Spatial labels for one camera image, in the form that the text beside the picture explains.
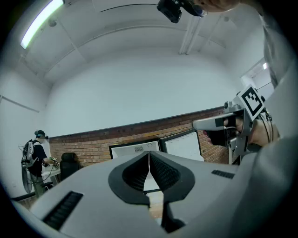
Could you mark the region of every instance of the desk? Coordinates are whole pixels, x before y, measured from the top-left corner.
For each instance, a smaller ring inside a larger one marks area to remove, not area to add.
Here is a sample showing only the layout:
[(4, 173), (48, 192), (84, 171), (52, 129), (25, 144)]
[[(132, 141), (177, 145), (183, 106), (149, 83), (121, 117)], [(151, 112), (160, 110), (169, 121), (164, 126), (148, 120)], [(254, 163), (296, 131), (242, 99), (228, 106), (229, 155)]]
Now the desk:
[(44, 182), (53, 182), (54, 186), (58, 184), (58, 180), (56, 175), (60, 174), (60, 166), (58, 168), (53, 168), (52, 172), (52, 165), (49, 165), (47, 168), (43, 167), (41, 176)]

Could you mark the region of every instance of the whiteboard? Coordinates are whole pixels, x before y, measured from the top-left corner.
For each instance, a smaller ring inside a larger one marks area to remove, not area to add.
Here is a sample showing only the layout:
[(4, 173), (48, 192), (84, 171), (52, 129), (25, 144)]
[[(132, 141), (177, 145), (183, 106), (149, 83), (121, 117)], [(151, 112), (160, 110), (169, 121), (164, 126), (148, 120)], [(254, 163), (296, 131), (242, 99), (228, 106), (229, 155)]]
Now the whiteboard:
[(124, 155), (135, 154), (142, 151), (159, 151), (158, 141), (151, 141), (148, 143), (133, 144), (133, 145), (123, 145), (119, 147), (112, 147), (111, 149), (113, 159)]
[(168, 154), (204, 161), (200, 154), (199, 141), (196, 132), (192, 132), (181, 137), (165, 142)]

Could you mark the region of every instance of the vent grille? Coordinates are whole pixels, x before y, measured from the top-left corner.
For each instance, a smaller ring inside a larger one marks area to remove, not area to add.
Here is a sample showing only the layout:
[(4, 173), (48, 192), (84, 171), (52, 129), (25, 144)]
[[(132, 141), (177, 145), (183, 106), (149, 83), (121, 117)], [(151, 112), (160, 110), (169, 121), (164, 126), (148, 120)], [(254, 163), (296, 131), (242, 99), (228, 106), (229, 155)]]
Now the vent grille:
[(228, 173), (220, 170), (213, 170), (211, 173), (228, 179), (234, 178), (234, 175), (235, 175), (234, 173)]
[(43, 221), (55, 230), (59, 230), (82, 197), (81, 193), (70, 192)]
[(143, 192), (144, 183), (149, 172), (148, 156), (144, 156), (124, 169), (122, 177), (130, 187)]
[(150, 171), (162, 191), (173, 186), (180, 179), (180, 172), (164, 161), (150, 154)]

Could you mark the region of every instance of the white wall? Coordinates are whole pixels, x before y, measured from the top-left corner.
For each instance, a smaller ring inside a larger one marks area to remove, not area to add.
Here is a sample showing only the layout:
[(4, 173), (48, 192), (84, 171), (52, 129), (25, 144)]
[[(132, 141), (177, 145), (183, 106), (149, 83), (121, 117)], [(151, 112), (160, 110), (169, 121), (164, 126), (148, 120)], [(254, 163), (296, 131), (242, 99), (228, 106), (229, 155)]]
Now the white wall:
[(256, 84), (257, 89), (263, 87), (264, 85), (271, 83), (271, 77), (269, 69), (262, 70), (254, 78), (253, 81)]
[(260, 95), (263, 95), (267, 100), (274, 91), (273, 84), (271, 83), (271, 77), (269, 69), (262, 70), (254, 77), (254, 82), (257, 86), (257, 91)]
[(241, 77), (241, 83), (243, 85), (243, 89), (245, 89), (248, 85), (252, 85), (254, 88), (257, 88), (254, 80), (246, 75)]
[[(26, 194), (18, 145), (24, 146), (34, 138), (36, 129), (43, 129), (48, 91), (26, 80), (14, 69), (1, 67), (0, 94), (17, 103), (6, 99), (0, 102), (0, 179), (9, 196), (17, 197)], [(45, 144), (44, 147), (49, 155), (49, 146)]]
[(257, 26), (237, 48), (231, 48), (221, 59), (238, 79), (264, 57), (264, 30)]
[(219, 61), (199, 54), (118, 52), (54, 85), (47, 132), (54, 137), (222, 106), (236, 95), (234, 82)]

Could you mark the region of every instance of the brick wall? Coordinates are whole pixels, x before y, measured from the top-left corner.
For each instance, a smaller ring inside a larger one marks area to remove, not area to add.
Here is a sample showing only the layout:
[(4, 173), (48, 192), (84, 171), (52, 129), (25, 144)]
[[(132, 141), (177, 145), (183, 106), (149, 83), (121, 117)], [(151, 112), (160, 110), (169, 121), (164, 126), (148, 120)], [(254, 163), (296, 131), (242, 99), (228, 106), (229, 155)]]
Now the brick wall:
[[(105, 162), (111, 159), (109, 145), (125, 144), (147, 139), (158, 139), (184, 132), (192, 128), (196, 119), (216, 116), (223, 108), (176, 116), (112, 129), (50, 138), (51, 156), (61, 159), (65, 152), (74, 152), (81, 166)], [(228, 163), (228, 149), (211, 145), (202, 131), (198, 131), (202, 157), (207, 162)]]

